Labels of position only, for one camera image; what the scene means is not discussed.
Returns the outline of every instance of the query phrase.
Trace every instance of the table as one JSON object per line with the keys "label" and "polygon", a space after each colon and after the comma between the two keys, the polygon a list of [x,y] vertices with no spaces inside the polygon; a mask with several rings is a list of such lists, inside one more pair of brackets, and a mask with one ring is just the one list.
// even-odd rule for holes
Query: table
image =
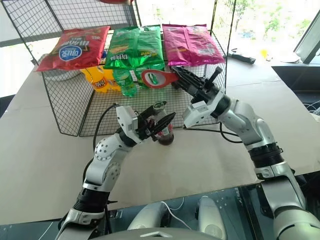
{"label": "table", "polygon": [[[320,170],[320,124],[276,73],[233,59],[227,73],[227,94],[266,120],[296,173]],[[81,190],[92,137],[59,133],[36,72],[0,119],[0,133],[0,225],[61,218]],[[170,146],[148,139],[128,154],[110,195],[118,203],[110,209],[258,182],[242,144],[212,132],[175,129],[174,135]]]}

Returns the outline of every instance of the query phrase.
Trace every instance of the pink chip bag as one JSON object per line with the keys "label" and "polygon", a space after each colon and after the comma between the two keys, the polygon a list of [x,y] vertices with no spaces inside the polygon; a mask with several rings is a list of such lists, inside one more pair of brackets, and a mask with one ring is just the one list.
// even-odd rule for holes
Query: pink chip bag
{"label": "pink chip bag", "polygon": [[163,38],[168,66],[200,66],[224,63],[207,25],[163,24]]}

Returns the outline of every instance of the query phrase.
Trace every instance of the metal wire rack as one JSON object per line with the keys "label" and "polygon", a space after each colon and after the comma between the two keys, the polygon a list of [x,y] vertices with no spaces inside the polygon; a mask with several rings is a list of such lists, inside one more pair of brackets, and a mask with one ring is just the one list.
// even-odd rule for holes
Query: metal wire rack
{"label": "metal wire rack", "polygon": [[[228,52],[235,2],[236,0],[212,0],[214,11],[210,33],[224,56]],[[33,52],[31,43],[57,38],[64,30],[108,25],[111,30],[105,44],[107,49],[113,30],[141,26],[137,0],[133,5],[106,4],[97,0],[1,0],[1,3],[35,64],[40,60]],[[222,73],[215,79],[215,84],[225,87],[226,63],[186,69],[198,77],[209,78],[217,66],[222,68]],[[124,97],[115,91],[99,93],[93,90],[80,71],[51,70],[42,72],[42,77],[57,127],[60,133],[70,136],[92,136],[102,112],[114,102],[130,105],[141,112],[156,101],[167,101],[167,112],[176,112],[172,122],[174,127],[181,127],[182,113],[192,98],[186,92],[175,90],[171,86],[163,89],[139,89],[133,98]],[[114,110],[108,112],[100,125],[99,135],[112,134],[118,128],[115,114]],[[215,123],[215,119],[211,117],[202,122],[212,123]]]}

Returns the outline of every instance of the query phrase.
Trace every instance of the green chip bag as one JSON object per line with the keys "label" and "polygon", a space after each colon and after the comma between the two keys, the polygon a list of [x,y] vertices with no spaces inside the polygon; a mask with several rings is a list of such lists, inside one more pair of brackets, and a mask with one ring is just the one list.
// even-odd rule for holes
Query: green chip bag
{"label": "green chip bag", "polygon": [[165,66],[160,25],[114,30],[103,68],[134,70],[159,64]]}

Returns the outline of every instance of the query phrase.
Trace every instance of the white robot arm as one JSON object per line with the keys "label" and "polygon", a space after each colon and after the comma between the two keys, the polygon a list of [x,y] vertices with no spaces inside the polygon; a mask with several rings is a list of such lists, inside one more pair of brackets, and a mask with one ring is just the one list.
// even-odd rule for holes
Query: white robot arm
{"label": "white robot arm", "polygon": [[154,135],[166,127],[175,116],[175,113],[171,113],[155,125],[147,120],[154,114],[152,106],[140,115],[129,106],[118,106],[116,114],[121,128],[96,145],[93,161],[85,173],[82,190],[78,194],[76,203],[69,210],[56,237],[57,240],[88,239],[105,216],[108,197],[128,152],[148,137],[155,140]]}
{"label": "white robot arm", "polygon": [[204,82],[181,67],[171,70],[178,76],[175,84],[193,96],[192,104],[183,113],[186,127],[211,115],[242,140],[257,178],[263,180],[259,188],[274,215],[275,239],[320,239],[320,222],[305,210],[305,197],[267,123],[249,104],[226,96],[225,89],[215,87],[213,79]]}

